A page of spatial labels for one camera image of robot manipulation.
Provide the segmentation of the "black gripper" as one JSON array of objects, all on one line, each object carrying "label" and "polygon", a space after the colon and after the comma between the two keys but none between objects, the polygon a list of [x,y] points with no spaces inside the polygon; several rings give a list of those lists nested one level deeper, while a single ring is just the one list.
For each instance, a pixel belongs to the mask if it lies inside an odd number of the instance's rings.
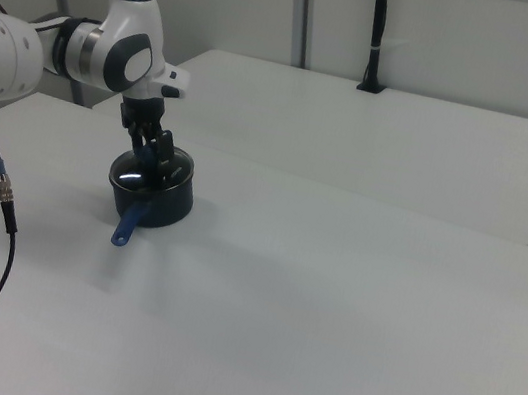
[{"label": "black gripper", "polygon": [[155,138],[154,158],[158,166],[169,164],[174,157],[173,134],[161,128],[161,119],[165,113],[163,98],[133,99],[123,96],[120,104],[122,125],[127,129],[132,151],[136,157],[142,157],[148,149],[149,141],[143,131],[149,134],[160,131]]}]

